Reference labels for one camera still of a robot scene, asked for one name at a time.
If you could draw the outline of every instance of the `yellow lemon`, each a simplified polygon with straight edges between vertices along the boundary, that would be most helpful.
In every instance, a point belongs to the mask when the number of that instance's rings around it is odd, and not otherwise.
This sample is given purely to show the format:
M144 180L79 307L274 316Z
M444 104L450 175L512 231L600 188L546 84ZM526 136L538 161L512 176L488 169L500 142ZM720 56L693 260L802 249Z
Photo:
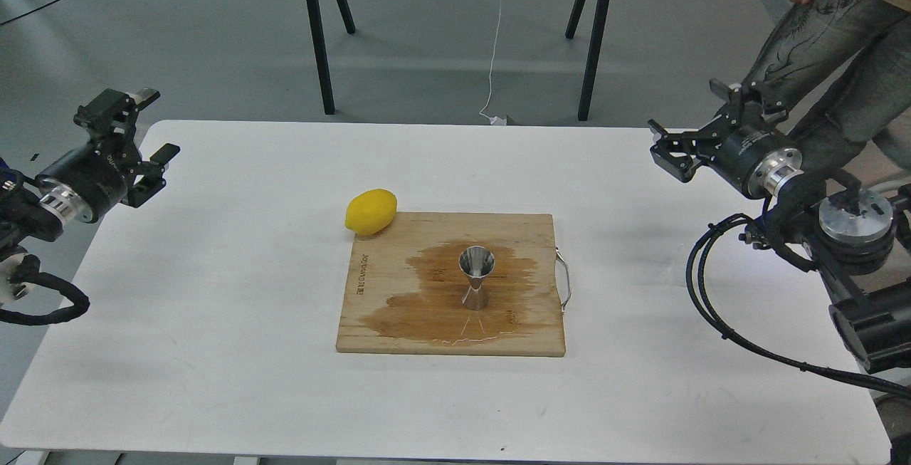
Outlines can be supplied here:
M358 235L373 235L396 217L398 200L386 189L371 189L354 197L344 213L345 228Z

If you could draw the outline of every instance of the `wooden cutting board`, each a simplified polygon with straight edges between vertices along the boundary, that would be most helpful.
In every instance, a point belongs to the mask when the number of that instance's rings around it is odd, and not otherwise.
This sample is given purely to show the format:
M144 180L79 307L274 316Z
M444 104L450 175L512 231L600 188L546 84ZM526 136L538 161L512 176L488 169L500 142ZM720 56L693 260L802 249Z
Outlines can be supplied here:
M465 248L495 257L488 306L468 310ZM356 236L335 348L339 352L563 357L550 214L399 212Z

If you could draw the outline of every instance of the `jigger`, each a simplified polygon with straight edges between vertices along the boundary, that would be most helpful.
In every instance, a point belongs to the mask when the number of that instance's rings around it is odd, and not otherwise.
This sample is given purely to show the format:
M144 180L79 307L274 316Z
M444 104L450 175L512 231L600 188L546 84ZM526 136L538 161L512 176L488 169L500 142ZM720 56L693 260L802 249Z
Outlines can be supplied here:
M459 255L458 265L468 277L468 290L462 296L462 306L468 310L481 310L488 306L488 293L481 283L494 270L494 254L484 246L472 246Z

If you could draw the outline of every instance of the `gray floor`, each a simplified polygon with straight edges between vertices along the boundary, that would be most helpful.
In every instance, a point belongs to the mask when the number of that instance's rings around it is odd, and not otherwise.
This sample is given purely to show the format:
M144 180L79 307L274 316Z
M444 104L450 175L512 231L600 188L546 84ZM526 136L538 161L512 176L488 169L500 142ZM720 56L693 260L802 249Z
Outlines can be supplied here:
M0 20L46 1L0 0ZM349 1L355 36L332 0L322 0L336 115L322 111L303 0L65 0L0 27L0 156L35 175L85 141L72 115L104 88L159 89L162 99L141 115L146 125L172 118L487 125L478 111L488 99L499 0ZM572 0L503 0L489 115L521 125L643 127L653 117L697 127L719 105L708 79L739 80L787 1L612 0L590 119L578 122L593 6L589 0L569 41ZM242 167L247 153L225 150L226 165ZM621 168L605 157L605 170L592 174ZM43 269L72 278L94 231L73 224L58 242L27 247ZM19 309L45 312L56 303L35 293ZM0 326L0 413L43 331ZM0 464L16 452L0 448ZM48 463L115 459L54 453ZM230 462L130 453L122 463Z

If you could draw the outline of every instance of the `person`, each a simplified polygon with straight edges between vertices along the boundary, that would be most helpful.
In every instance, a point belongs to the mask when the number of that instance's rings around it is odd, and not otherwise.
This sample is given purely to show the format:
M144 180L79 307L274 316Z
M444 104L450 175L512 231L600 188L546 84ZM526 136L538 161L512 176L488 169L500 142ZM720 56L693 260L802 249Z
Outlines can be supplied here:
M744 79L794 109L852 56L790 131L806 171L843 167L869 141L911 169L911 140L890 123L911 107L911 0L791 0Z

